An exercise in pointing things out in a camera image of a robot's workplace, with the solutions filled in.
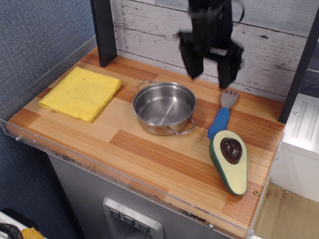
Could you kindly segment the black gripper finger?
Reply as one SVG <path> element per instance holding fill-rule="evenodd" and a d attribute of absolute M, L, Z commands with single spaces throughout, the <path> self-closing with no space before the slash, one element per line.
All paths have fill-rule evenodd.
<path fill-rule="evenodd" d="M 238 71 L 242 68 L 243 49 L 239 48 L 235 51 L 228 51 L 225 56 L 218 61 L 218 79 L 219 87 L 227 89 L 228 86 L 236 80 Z"/>
<path fill-rule="evenodd" d="M 195 79 L 203 72 L 203 54 L 188 45 L 180 45 L 181 57 L 186 71 L 191 79 Z"/>

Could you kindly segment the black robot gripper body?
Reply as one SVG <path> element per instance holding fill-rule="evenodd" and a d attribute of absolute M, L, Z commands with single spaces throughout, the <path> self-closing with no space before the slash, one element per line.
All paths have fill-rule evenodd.
<path fill-rule="evenodd" d="M 231 39 L 233 30 L 232 5 L 190 4 L 187 13 L 191 17 L 192 30 L 177 33 L 180 44 L 188 45 L 207 55 L 212 48 L 235 51 L 242 48 Z"/>

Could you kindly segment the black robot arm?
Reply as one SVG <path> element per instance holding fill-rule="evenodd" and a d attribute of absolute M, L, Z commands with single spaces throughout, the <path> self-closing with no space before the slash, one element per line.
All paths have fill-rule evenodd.
<path fill-rule="evenodd" d="M 217 62 L 219 87 L 226 89 L 236 80 L 244 48 L 231 39 L 232 1 L 190 0 L 188 14 L 192 31 L 177 33 L 185 68 L 191 78 L 203 73 L 205 58 Z"/>

